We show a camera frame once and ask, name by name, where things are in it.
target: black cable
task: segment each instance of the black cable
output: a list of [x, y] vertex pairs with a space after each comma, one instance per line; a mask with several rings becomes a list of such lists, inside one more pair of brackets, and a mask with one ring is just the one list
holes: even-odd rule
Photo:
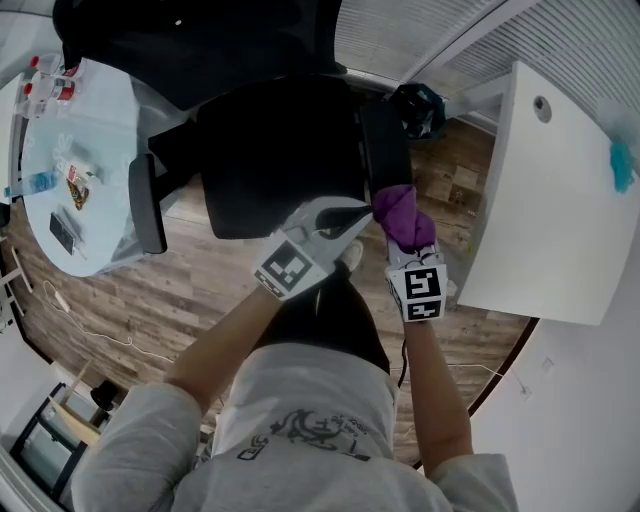
[[407, 339], [405, 338], [402, 342], [402, 372], [400, 373], [400, 378], [398, 379], [398, 387], [402, 387], [402, 383], [404, 382], [404, 376], [407, 373]]

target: shoe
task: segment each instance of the shoe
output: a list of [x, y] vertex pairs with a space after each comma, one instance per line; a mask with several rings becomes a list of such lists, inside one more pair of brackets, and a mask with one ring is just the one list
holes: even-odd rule
[[356, 238], [347, 246], [338, 259], [349, 268], [349, 272], [353, 273], [360, 265], [363, 254], [364, 244]]

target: purple glove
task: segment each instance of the purple glove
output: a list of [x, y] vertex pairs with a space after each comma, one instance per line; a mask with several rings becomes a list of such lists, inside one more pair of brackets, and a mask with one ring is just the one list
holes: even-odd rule
[[413, 185], [394, 185], [380, 190], [373, 198], [373, 217], [387, 237], [408, 254], [436, 241], [436, 225], [431, 217], [418, 211]]

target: phone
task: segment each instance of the phone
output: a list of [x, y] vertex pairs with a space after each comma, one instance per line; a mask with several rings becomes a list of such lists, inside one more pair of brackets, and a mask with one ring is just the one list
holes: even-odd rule
[[60, 217], [55, 213], [51, 214], [51, 220], [49, 221], [49, 231], [56, 237], [56, 240], [60, 242], [62, 247], [73, 256], [73, 249], [76, 245], [76, 237], [73, 233], [62, 223]]

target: white cable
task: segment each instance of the white cable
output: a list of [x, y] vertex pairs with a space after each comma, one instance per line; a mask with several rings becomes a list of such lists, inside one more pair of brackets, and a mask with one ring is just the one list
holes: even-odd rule
[[114, 343], [117, 343], [119, 345], [125, 346], [125, 347], [133, 347], [135, 350], [137, 350], [138, 352], [140, 352], [141, 354], [145, 354], [147, 356], [152, 356], [152, 357], [157, 357], [158, 359], [162, 359], [164, 361], [167, 361], [169, 363], [173, 363], [172, 359], [169, 359], [168, 357], [164, 357], [164, 356], [160, 356], [158, 354], [154, 354], [153, 352], [147, 352], [146, 350], [142, 350], [141, 348], [137, 347], [134, 343], [133, 343], [133, 339], [131, 339], [130, 336], [127, 336], [127, 341], [120, 341], [120, 340], [116, 340], [115, 338], [112, 338], [111, 336], [107, 336], [106, 334], [98, 334], [95, 332], [89, 332], [87, 330], [85, 330], [82, 325], [80, 325], [75, 318], [73, 318], [69, 313], [67, 313], [66, 311], [63, 311], [62, 309], [60, 309], [58, 306], [56, 306], [53, 302], [51, 302], [51, 297], [49, 297], [49, 294], [47, 293], [47, 284], [49, 284], [49, 286], [51, 286], [51, 288], [53, 288], [54, 292], [58, 292], [58, 290], [56, 290], [56, 287], [53, 286], [53, 284], [51, 283], [51, 281], [45, 280], [42, 283], [42, 288], [44, 289], [44, 294], [47, 297], [47, 302], [49, 302], [49, 304], [51, 305], [51, 307], [53, 309], [55, 309], [56, 311], [58, 311], [59, 313], [62, 313], [63, 315], [67, 315], [71, 321], [75, 324], [75, 326], [80, 330], [80, 332], [82, 332], [83, 334], [86, 334], [88, 336], [96, 336], [98, 338], [106, 338], [110, 341], [113, 341]]
[[483, 364], [448, 364], [447, 366], [461, 366], [461, 367], [470, 367], [470, 366], [475, 366], [478, 368], [484, 368], [485, 370], [487, 370], [488, 372], [493, 373], [494, 375], [497, 375], [498, 377], [504, 377], [504, 375], [502, 373], [498, 373], [498, 372], [494, 372], [491, 368], [487, 368], [485, 365]]

